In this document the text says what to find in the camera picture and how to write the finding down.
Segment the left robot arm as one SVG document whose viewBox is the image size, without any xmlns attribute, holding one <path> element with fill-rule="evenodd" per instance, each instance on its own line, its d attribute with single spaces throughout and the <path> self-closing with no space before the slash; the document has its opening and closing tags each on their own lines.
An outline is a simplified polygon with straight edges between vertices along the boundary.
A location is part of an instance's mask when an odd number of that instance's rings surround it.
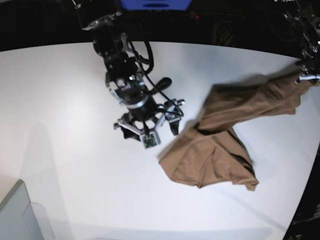
<svg viewBox="0 0 320 240">
<path fill-rule="evenodd" d="M 280 0 L 284 18 L 296 30 L 302 58 L 295 63 L 301 70 L 297 84 L 320 82 L 320 2 L 318 0 Z"/>
</svg>

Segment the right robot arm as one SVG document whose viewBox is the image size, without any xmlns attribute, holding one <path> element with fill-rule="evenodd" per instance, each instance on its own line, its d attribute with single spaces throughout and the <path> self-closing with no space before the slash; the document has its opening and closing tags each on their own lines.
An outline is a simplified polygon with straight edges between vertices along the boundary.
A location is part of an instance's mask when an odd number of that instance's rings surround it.
<svg viewBox="0 0 320 240">
<path fill-rule="evenodd" d="M 105 85 L 109 93 L 124 106 L 124 113 L 113 125 L 125 139 L 134 139 L 144 147 L 160 144 L 159 128 L 168 122 L 174 136 L 179 134 L 183 117 L 183 99 L 170 99 L 164 90 L 172 80 L 164 77 L 153 83 L 148 74 L 154 68 L 154 56 L 149 42 L 145 42 L 148 57 L 144 58 L 128 40 L 120 12 L 101 16 L 85 27 L 92 32 L 95 52 L 106 67 Z"/>
</svg>

